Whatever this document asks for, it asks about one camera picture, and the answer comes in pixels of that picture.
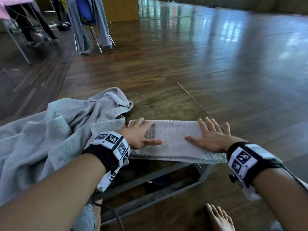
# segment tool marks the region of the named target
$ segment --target bare foot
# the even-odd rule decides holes
[[[229,217],[224,210],[210,204],[206,204],[205,207],[210,216],[214,231],[235,231],[231,217]]]

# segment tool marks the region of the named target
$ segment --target black cable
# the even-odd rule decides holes
[[[96,193],[93,193],[92,194],[92,202],[95,206],[98,206],[98,207],[106,207],[107,209],[109,209],[115,216],[116,216],[116,219],[118,220],[119,224],[120,224],[120,228],[121,228],[121,231],[124,231],[124,227],[123,227],[123,224],[122,224],[122,221],[120,219],[120,217],[118,216],[118,214],[116,213],[116,211],[112,208],[110,208],[109,206],[107,205],[104,205],[103,203],[102,204],[98,204],[97,202],[95,202],[95,195],[99,194],[100,192],[96,192]]]

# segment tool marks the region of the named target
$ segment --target forearm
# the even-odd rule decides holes
[[[285,231],[307,230],[308,193],[287,171],[266,169],[252,183]]]
[[[105,173],[83,154],[0,207],[0,230],[70,230]]]

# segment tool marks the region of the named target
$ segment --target left hand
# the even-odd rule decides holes
[[[148,145],[161,145],[163,143],[162,139],[146,139],[144,137],[145,133],[154,122],[146,122],[142,125],[143,121],[144,118],[139,118],[132,121],[128,127],[124,126],[122,129],[115,132],[122,135],[132,149],[140,149]]]

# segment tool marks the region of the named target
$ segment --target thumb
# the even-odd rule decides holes
[[[161,145],[162,143],[163,143],[163,140],[158,139],[158,138],[143,140],[144,147],[149,146],[149,145]]]
[[[185,136],[184,138],[185,138],[186,141],[188,141],[188,142],[190,142],[190,143],[192,143],[194,145],[197,145],[199,147],[202,147],[201,146],[202,139],[196,139],[196,138],[194,138],[192,136]]]

